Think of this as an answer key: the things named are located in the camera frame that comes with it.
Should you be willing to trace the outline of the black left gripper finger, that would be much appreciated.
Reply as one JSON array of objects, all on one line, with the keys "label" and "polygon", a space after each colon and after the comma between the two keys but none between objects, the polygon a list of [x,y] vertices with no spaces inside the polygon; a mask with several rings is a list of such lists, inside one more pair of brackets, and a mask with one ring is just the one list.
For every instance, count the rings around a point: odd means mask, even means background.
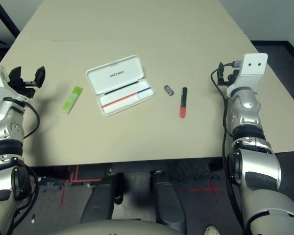
[{"label": "black left gripper finger", "polygon": [[18,66],[18,67],[11,70],[11,72],[9,74],[11,84],[15,85],[15,84],[22,83],[21,69],[22,69],[22,67]]},{"label": "black left gripper finger", "polygon": [[41,88],[46,77],[45,67],[41,66],[35,73],[35,86]]}]

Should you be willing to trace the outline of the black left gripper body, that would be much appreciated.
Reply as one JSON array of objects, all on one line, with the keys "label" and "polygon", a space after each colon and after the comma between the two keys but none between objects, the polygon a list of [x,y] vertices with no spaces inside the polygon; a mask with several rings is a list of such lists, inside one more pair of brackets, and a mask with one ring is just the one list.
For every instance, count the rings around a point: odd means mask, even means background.
[{"label": "black left gripper body", "polygon": [[26,96],[27,98],[33,98],[35,94],[36,82],[24,82],[22,78],[13,78],[8,82],[8,85],[17,93]]}]

